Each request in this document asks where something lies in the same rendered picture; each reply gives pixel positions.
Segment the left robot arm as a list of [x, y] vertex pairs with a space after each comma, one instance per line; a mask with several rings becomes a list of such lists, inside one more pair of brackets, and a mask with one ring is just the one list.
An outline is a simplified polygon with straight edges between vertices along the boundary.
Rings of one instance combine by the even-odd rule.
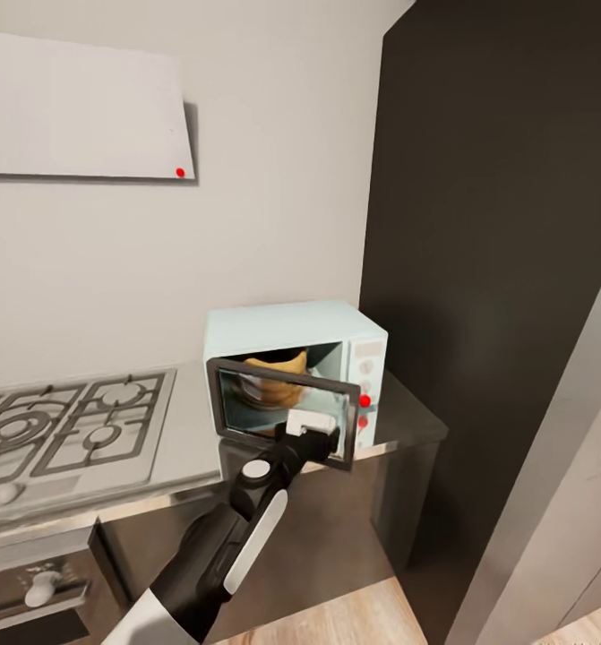
[[275, 444], [247, 462], [229, 502], [198, 517], [176, 556], [100, 645], [202, 645], [286, 510], [288, 485], [308, 460], [324, 463], [339, 447], [331, 415], [291, 409]]

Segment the microwave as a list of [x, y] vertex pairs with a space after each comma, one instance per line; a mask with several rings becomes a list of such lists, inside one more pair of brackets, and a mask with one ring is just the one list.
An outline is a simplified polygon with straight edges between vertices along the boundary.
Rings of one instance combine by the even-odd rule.
[[[358, 409], [378, 404], [387, 331], [344, 299], [217, 309], [204, 340], [213, 429], [268, 449], [291, 409], [331, 415], [339, 447], [323, 463], [350, 472]], [[304, 374], [241, 363], [238, 354], [306, 347]]]

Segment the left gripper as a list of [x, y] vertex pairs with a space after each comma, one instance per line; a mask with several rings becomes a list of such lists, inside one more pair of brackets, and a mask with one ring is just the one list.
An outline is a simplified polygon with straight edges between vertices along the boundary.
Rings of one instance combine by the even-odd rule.
[[302, 435], [289, 435], [284, 432], [288, 421], [285, 420], [275, 427], [275, 444], [288, 447], [295, 451], [299, 457], [298, 469], [301, 470], [308, 460], [324, 463], [329, 452], [336, 452], [339, 447], [340, 426], [331, 432], [309, 428], [309, 432]]

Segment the popcorn bag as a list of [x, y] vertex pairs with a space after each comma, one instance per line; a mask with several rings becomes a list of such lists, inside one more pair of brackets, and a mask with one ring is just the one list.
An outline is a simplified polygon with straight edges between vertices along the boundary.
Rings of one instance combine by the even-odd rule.
[[306, 368], [306, 347], [278, 348], [250, 354], [238, 354], [241, 363], [267, 366], [277, 370], [304, 374]]

